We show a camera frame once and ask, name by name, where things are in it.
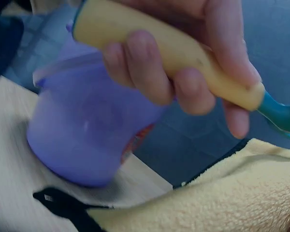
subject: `wooden table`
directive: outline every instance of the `wooden table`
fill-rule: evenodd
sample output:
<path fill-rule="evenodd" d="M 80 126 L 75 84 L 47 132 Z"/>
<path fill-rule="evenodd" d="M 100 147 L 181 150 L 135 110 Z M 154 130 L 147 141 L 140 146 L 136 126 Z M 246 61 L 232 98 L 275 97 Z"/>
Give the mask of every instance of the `wooden table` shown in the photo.
<path fill-rule="evenodd" d="M 80 188 L 52 174 L 33 155 L 26 127 L 38 97 L 0 79 L 0 232 L 76 232 L 70 221 L 51 214 L 32 193 L 53 185 L 86 203 L 129 206 L 172 190 L 171 184 L 135 156 L 104 189 Z"/>

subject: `yellow towel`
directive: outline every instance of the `yellow towel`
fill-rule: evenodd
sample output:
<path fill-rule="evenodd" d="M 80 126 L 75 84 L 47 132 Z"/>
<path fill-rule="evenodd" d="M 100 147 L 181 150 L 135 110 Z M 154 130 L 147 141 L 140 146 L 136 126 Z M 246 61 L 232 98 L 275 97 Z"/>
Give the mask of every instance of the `yellow towel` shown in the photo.
<path fill-rule="evenodd" d="M 286 232 L 290 150 L 253 139 L 164 196 L 129 209 L 86 211 L 107 232 Z"/>

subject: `fingernail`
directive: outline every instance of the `fingernail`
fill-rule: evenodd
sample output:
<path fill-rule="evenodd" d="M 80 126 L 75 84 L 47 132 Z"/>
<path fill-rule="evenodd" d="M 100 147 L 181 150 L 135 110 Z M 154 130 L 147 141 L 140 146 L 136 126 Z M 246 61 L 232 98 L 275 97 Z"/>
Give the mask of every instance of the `fingernail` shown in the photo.
<path fill-rule="evenodd" d="M 199 93 L 200 90 L 200 85 L 194 77 L 186 77 L 185 81 L 181 80 L 178 82 L 178 86 L 180 88 L 180 91 L 187 97 L 195 96 Z"/>
<path fill-rule="evenodd" d="M 253 66 L 252 63 L 250 63 L 250 71 L 251 71 L 251 74 L 256 78 L 257 81 L 261 81 L 262 82 L 262 78 L 261 78 L 259 72 L 255 68 L 255 66 Z"/>
<path fill-rule="evenodd" d="M 149 46 L 145 39 L 127 41 L 128 54 L 132 60 L 144 61 L 150 57 Z"/>
<path fill-rule="evenodd" d="M 119 59 L 114 52 L 104 51 L 103 53 L 104 64 L 108 67 L 117 67 L 119 66 Z"/>

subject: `spoon handle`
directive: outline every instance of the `spoon handle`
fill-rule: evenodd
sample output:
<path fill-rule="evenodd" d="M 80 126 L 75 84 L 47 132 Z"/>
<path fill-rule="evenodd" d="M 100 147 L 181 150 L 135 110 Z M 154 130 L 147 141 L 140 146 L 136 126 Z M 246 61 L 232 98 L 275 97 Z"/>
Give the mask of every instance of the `spoon handle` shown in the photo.
<path fill-rule="evenodd" d="M 260 82 L 247 89 L 229 78 L 212 52 L 195 39 L 157 19 L 111 0 L 87 0 L 79 9 L 73 26 L 76 41 L 103 49 L 110 42 L 124 42 L 138 29 L 149 31 L 156 39 L 164 69 L 172 78 L 182 68 L 194 67 L 205 77 L 210 91 L 247 110 L 256 110 L 265 89 Z"/>

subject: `blue floor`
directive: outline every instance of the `blue floor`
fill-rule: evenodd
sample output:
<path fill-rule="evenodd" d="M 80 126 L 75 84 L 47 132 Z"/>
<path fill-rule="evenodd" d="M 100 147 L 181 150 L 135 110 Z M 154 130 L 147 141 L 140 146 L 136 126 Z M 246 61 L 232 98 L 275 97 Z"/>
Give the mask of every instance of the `blue floor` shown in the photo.
<path fill-rule="evenodd" d="M 290 0 L 244 0 L 245 35 L 250 58 L 267 90 L 290 103 Z M 63 7 L 45 17 L 27 17 L 18 57 L 6 76 L 35 91 L 31 73 L 53 60 L 74 9 Z M 272 131 L 258 113 L 251 114 L 249 137 L 290 148 L 290 140 Z M 238 143 L 228 132 L 220 103 L 207 116 L 184 114 L 172 105 L 136 155 L 173 185 L 190 179 Z"/>

